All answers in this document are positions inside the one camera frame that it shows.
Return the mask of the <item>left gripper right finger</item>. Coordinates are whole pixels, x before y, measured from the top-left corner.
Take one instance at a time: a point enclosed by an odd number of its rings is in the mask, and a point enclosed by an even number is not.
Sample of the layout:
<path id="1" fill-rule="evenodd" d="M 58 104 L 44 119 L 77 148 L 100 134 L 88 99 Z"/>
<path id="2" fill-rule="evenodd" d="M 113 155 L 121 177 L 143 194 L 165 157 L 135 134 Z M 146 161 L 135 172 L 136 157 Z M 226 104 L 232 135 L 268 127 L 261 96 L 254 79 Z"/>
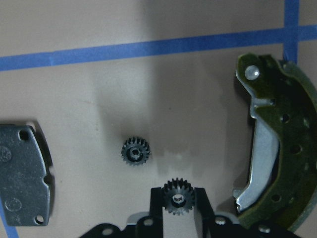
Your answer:
<path id="1" fill-rule="evenodd" d="M 196 187 L 194 221 L 199 238 L 211 238 L 210 228 L 214 224 L 214 211 L 204 188 Z"/>

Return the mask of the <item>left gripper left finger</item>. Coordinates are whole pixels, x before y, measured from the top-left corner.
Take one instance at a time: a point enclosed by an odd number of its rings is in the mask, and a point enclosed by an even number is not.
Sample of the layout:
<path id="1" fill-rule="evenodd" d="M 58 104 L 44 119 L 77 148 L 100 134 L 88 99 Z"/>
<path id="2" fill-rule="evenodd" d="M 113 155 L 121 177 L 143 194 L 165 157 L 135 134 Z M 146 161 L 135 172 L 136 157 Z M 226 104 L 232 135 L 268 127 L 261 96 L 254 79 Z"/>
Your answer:
<path id="1" fill-rule="evenodd" d="M 151 189 L 150 197 L 150 217 L 153 221 L 151 235 L 153 238 L 163 237 L 163 195 L 160 187 Z"/>

